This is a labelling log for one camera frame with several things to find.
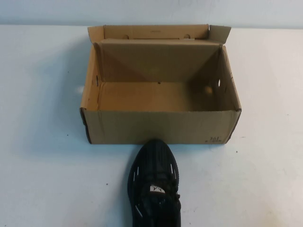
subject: box lid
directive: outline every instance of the box lid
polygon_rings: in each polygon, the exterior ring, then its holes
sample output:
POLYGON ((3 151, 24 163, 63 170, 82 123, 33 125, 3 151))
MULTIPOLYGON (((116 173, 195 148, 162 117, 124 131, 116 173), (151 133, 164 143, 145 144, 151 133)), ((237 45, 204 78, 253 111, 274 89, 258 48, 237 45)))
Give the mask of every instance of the box lid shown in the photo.
POLYGON ((92 43, 103 39, 205 39, 224 44, 230 30, 231 27, 214 25, 104 25, 88 28, 92 43))

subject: open cardboard box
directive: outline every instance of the open cardboard box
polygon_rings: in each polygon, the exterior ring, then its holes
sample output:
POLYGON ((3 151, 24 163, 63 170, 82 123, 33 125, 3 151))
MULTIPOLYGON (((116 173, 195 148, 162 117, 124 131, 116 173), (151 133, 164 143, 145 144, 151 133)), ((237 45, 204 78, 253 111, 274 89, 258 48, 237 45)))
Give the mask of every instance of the open cardboard box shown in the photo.
POLYGON ((93 144, 226 143, 241 105, 225 46, 230 27, 89 27, 80 113, 93 144))

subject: black sneaker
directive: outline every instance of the black sneaker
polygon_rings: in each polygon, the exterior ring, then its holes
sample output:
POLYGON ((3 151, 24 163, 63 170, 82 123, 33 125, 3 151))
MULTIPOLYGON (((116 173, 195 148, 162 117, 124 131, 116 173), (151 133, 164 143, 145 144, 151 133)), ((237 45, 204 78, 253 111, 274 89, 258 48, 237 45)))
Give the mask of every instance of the black sneaker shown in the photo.
POLYGON ((133 227, 181 227, 179 172, 166 143, 147 142, 137 154, 127 184, 133 227))

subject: box handle hole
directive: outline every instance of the box handle hole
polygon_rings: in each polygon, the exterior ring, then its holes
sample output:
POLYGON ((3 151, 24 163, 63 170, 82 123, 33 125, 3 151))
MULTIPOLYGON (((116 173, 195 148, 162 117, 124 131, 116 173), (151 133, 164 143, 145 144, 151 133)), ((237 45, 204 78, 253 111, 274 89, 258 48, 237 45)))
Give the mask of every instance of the box handle hole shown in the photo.
POLYGON ((189 34, 185 34, 185 35, 184 35, 184 38, 185 38, 185 39, 190 39, 190 35, 189 35, 189 34))

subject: white surface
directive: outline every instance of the white surface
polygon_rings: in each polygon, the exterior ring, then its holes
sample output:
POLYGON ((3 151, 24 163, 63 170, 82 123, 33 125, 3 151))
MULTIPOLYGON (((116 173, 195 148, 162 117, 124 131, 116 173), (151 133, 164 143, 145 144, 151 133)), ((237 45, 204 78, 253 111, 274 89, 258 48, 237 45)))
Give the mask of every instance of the white surface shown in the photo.
POLYGON ((2 0, 0 24, 303 27, 302 0, 2 0))
MULTIPOLYGON (((86 27, 0 34, 0 227, 130 227, 126 176, 140 146, 87 142, 86 27)), ((243 112, 231 140, 170 146, 182 227, 303 225, 302 40, 300 30, 232 29, 243 112)))

